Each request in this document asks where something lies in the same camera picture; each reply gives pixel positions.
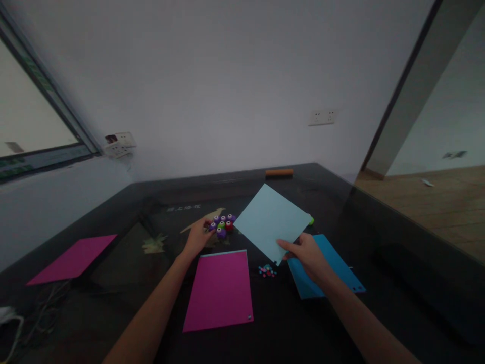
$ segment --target blue paper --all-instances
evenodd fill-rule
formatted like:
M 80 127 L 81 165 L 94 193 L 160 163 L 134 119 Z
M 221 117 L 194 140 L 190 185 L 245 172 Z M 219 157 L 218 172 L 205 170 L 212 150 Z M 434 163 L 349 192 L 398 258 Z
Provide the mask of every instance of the blue paper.
M 286 252 L 277 244 L 276 239 L 292 243 L 311 220 L 309 214 L 268 185 L 263 185 L 234 226 L 272 262 L 279 265 Z
M 328 264 L 333 268 L 335 273 L 340 277 L 340 279 L 350 288 L 352 292 L 365 292 L 366 289 L 350 270 L 350 268 L 345 264 L 340 255 L 335 251 L 330 241 L 325 235 L 314 235 L 315 241 L 317 242 L 320 250 L 323 252 L 325 259 L 327 259 Z M 315 298 L 315 297 L 325 297 L 324 293 L 318 286 L 313 283 L 313 281 L 305 273 L 302 264 L 296 258 L 292 258 L 288 261 L 289 268 L 292 271 L 293 279 L 298 289 L 298 293 L 301 299 Z

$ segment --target wall socket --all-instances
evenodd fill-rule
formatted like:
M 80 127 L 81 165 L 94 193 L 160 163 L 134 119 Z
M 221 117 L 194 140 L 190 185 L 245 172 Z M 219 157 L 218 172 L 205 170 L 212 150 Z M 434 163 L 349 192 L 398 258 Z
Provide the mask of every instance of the wall socket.
M 334 124 L 338 109 L 323 109 L 312 111 L 308 126 Z
M 135 139 L 133 138 L 133 135 L 129 131 L 126 132 L 121 132 L 121 133 L 115 133 L 116 138 L 120 142 L 121 145 L 124 147 L 136 147 Z
M 124 155 L 131 153 L 130 150 L 124 147 L 123 145 L 121 145 L 120 142 L 114 142 L 114 143 L 108 144 L 103 147 L 103 150 L 107 155 L 114 158 L 121 158 Z

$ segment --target electrical outlet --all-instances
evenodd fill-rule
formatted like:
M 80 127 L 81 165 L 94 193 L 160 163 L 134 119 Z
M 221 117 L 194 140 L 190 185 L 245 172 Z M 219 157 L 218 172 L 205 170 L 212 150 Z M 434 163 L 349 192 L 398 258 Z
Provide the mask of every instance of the electrical outlet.
M 136 147 L 135 139 L 130 132 L 115 133 L 116 139 L 124 147 Z
M 324 109 L 312 111 L 308 126 L 334 124 L 338 116 L 337 109 Z
M 467 151 L 447 152 L 442 158 L 443 159 L 463 158 L 467 153 L 468 153 Z
M 103 147 L 105 153 L 111 157 L 121 158 L 131 152 L 120 142 L 114 142 Z

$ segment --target window frame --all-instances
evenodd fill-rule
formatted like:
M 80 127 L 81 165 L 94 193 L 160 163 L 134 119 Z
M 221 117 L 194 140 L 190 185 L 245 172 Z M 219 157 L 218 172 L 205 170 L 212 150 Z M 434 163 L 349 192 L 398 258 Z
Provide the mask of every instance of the window frame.
M 99 145 L 72 112 L 3 6 L 0 6 L 0 41 L 77 139 L 73 144 L 0 157 L 0 184 L 101 155 Z

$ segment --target pink paper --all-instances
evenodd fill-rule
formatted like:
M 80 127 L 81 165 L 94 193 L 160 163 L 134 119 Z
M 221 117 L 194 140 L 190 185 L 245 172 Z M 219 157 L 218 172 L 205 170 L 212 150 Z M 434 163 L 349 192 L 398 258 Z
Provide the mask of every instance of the pink paper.
M 27 285 L 33 286 L 80 276 L 115 237 L 116 234 L 78 240 Z
M 183 332 L 253 320 L 246 250 L 201 256 Z

